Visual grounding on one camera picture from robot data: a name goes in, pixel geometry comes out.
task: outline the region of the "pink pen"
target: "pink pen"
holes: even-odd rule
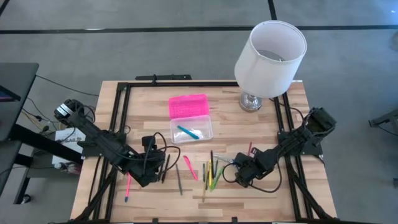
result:
[[[127,176],[128,176],[128,180],[127,180],[126,196],[124,198],[124,202],[127,202],[127,200],[129,200],[129,194],[130,194],[131,176],[129,173],[127,173]]]
[[[188,168],[191,170],[191,173],[192,173],[193,178],[194,178],[196,181],[198,181],[198,177],[197,177],[195,171],[193,171],[192,166],[191,166],[191,162],[189,161],[188,157],[187,157],[187,156],[184,156],[184,159],[185,159],[185,162],[186,162],[187,165],[188,165]]]

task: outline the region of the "silver lamp base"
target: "silver lamp base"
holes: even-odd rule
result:
[[[249,93],[242,92],[239,99],[239,106],[242,110],[247,112],[255,112],[260,109],[262,98],[250,95]]]

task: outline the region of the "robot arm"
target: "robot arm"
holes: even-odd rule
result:
[[[323,108],[313,108],[304,118],[303,125],[288,133],[275,148],[262,152],[254,147],[254,157],[238,153],[234,160],[239,167],[235,173],[237,183],[248,187],[254,178],[260,180],[271,173],[280,157],[298,155],[306,147],[317,147],[334,130],[335,124]]]
[[[66,100],[55,111],[55,118],[67,126],[78,128],[86,135],[82,147],[99,150],[109,163],[123,174],[130,175],[143,187],[157,181],[156,172],[165,161],[165,153],[154,149],[151,145],[148,152],[146,169],[144,170],[145,153],[139,154],[126,144],[126,135],[100,130],[84,114],[84,105],[77,100]]]

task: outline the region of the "wooden table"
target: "wooden table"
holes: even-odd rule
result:
[[[96,125],[108,129],[111,119],[117,81],[103,82],[96,109]],[[220,179],[216,189],[206,192],[202,203],[203,181],[202,165],[210,158],[210,150],[215,154],[234,158],[237,152],[248,151],[250,141],[261,150],[271,149],[277,144],[277,118],[273,102],[264,99],[258,112],[246,113],[238,104],[241,93],[239,87],[137,87],[132,88],[126,124],[131,127],[127,142],[135,150],[143,152],[141,137],[161,132],[170,141],[168,100],[171,97],[187,94],[205,93],[210,104],[210,116],[213,123],[214,138],[210,141],[181,144],[182,156],[188,156],[200,180],[194,181],[184,161],[180,158],[178,168],[182,179],[183,195],[178,190],[175,169],[167,173],[164,184],[152,183],[145,188],[132,181],[130,198],[124,202],[127,177],[119,173],[114,197],[112,222],[151,222],[159,218],[160,222],[230,222],[237,217],[240,222],[294,221],[290,189],[287,180],[284,159],[280,160],[282,170],[281,188],[274,194],[266,194],[252,188],[243,188],[238,184],[229,184]],[[309,111],[304,85],[294,82],[288,90],[290,105],[304,114]],[[119,116],[124,96],[119,105]],[[292,111],[295,126],[301,118]],[[177,156],[171,152],[170,163]],[[318,203],[331,216],[336,216],[328,179],[323,164],[313,156],[302,156],[309,191]],[[84,161],[71,218],[79,215],[87,205],[88,194],[94,174],[97,158]],[[225,165],[219,161],[219,167]],[[226,170],[226,176],[233,175],[233,169]],[[95,182],[95,191],[99,176]],[[263,189],[274,189],[279,182],[277,168],[254,185]],[[302,194],[297,189],[301,214],[305,217]],[[104,217],[105,193],[100,218]]]

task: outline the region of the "pink highlighter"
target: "pink highlighter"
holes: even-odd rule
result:
[[[185,159],[185,162],[186,162],[187,165],[188,165],[188,168],[190,169],[190,171],[191,171],[191,173],[192,173],[193,178],[194,178],[196,181],[198,181],[198,177],[197,177],[195,171],[193,171],[192,166],[191,166],[191,162],[189,161],[188,157],[187,157],[187,156],[184,156],[184,159]]]

